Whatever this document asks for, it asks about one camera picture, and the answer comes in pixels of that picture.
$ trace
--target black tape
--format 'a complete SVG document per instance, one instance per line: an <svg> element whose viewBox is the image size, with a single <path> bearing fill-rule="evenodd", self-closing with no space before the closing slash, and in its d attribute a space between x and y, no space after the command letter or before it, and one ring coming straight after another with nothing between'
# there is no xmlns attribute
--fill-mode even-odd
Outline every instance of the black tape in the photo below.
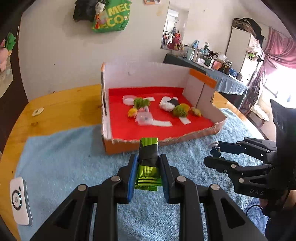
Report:
<svg viewBox="0 0 296 241"><path fill-rule="evenodd" d="M168 101L168 103L173 104L175 107L176 107L177 105L179 105L179 102L178 102L176 99L171 99L171 100Z"/></svg>
<svg viewBox="0 0 296 241"><path fill-rule="evenodd" d="M140 146L139 164L147 167L158 167L158 145Z"/></svg>

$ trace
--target green shopping bag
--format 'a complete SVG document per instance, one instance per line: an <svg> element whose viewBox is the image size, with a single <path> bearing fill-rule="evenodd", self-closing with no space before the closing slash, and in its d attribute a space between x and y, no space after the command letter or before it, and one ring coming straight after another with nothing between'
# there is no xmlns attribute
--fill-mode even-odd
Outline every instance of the green shopping bag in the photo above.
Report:
<svg viewBox="0 0 296 241"><path fill-rule="evenodd" d="M100 14L96 14L93 30L96 33L124 30L128 24L130 5L128 0L108 0Z"/></svg>

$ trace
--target white cabinet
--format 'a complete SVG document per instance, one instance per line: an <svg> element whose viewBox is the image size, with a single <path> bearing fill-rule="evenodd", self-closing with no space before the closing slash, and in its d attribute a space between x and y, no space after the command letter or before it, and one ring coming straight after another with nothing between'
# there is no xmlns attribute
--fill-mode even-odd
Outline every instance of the white cabinet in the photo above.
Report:
<svg viewBox="0 0 296 241"><path fill-rule="evenodd" d="M248 57L246 49L253 47L256 43L254 36L246 31L232 28L229 45L226 51L227 60L232 62L232 68L241 73L242 82L248 84L256 67L257 61L252 61ZM264 58L264 53L261 48L258 48L258 55Z"/></svg>

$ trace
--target pink curtain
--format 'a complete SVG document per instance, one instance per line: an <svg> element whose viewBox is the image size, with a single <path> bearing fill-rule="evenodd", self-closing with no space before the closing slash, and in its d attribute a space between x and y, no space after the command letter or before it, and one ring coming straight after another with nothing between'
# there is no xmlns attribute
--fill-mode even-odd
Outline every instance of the pink curtain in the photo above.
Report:
<svg viewBox="0 0 296 241"><path fill-rule="evenodd" d="M258 83L277 70L278 65L291 69L296 69L296 42L287 37L282 37L278 31L269 27L269 36L266 49L264 51L265 59L261 66L254 83Z"/></svg>

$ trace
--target person's hand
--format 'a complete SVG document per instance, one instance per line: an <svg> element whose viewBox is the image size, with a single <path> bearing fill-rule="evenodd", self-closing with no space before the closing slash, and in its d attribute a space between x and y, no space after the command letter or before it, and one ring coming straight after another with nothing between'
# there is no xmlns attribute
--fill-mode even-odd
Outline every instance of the person's hand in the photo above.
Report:
<svg viewBox="0 0 296 241"><path fill-rule="evenodd" d="M287 192L281 197L281 199L278 202L280 201L283 202L285 200ZM259 199L259 200L260 200L261 207L265 207L268 204L268 200L266 199ZM296 204L296 190L291 190L287 200L284 203L284 209L292 208L295 206L295 204Z"/></svg>

